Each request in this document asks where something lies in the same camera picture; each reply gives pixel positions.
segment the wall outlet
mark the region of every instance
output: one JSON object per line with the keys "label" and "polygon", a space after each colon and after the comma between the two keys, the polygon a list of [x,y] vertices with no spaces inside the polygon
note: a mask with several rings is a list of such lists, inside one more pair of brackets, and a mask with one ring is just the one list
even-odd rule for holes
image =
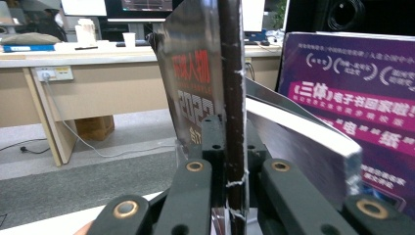
{"label": "wall outlet", "polygon": [[39,81],[56,80],[55,70],[53,67],[36,68],[36,74],[39,78]]}
{"label": "wall outlet", "polygon": [[35,68],[40,81],[73,80],[70,66]]}

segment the bolt hole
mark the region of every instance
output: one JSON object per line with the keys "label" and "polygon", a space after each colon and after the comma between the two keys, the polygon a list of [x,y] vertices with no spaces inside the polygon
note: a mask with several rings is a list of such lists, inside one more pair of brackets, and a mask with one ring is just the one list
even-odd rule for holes
{"label": "bolt hole", "polygon": [[288,171],[290,166],[281,162],[273,163],[272,167],[278,171]]}
{"label": "bolt hole", "polygon": [[183,224],[177,225],[171,230],[171,235],[187,235],[187,234],[189,234],[189,228]]}
{"label": "bolt hole", "polygon": [[339,229],[330,224],[321,226],[321,232],[323,232],[324,235],[341,235]]}
{"label": "bolt hole", "polygon": [[186,165],[186,168],[189,171],[197,172],[201,171],[204,168],[204,165],[199,162],[192,162]]}
{"label": "bolt hole", "polygon": [[381,212],[381,210],[379,210],[379,208],[377,208],[377,207],[375,207],[371,204],[365,204],[363,207],[364,207],[364,209],[366,209],[366,210],[368,210],[369,212],[372,212],[372,213],[380,213]]}

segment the book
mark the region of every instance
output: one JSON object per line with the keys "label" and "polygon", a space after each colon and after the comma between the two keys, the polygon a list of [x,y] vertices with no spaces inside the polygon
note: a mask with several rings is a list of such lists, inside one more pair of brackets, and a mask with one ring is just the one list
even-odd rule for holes
{"label": "book", "polygon": [[340,210],[346,196],[361,193],[361,147],[288,98],[247,81],[247,117],[272,158],[297,165]]}
{"label": "book", "polygon": [[363,191],[415,219],[415,38],[289,33],[279,93],[363,148]]}
{"label": "book", "polygon": [[55,51],[54,45],[3,45],[4,52]]}

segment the hardcover book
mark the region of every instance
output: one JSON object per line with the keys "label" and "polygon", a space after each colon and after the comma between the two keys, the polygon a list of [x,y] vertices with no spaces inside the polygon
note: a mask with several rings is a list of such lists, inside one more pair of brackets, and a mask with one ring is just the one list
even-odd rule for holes
{"label": "hardcover book", "polygon": [[279,93],[363,148],[365,193],[415,219],[415,40],[289,33]]}

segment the white desk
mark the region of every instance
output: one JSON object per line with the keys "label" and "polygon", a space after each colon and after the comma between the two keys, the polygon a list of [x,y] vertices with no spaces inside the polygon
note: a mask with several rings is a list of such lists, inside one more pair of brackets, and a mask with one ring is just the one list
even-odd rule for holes
{"label": "white desk", "polygon": [[[271,89],[276,85],[280,56],[280,47],[246,47],[246,57],[253,59],[256,81]],[[74,80],[50,82],[61,116],[35,72],[35,67],[46,66],[71,66],[72,69]],[[0,74],[0,98],[10,101],[0,105],[2,116],[29,119],[0,124],[0,127],[41,122],[56,165],[69,162],[76,140],[63,120],[74,128],[73,120],[78,118],[167,108],[159,65],[150,47],[2,53]],[[17,91],[3,88],[18,80],[20,93],[25,93],[22,97],[30,109],[16,110],[21,105],[13,99]]]}

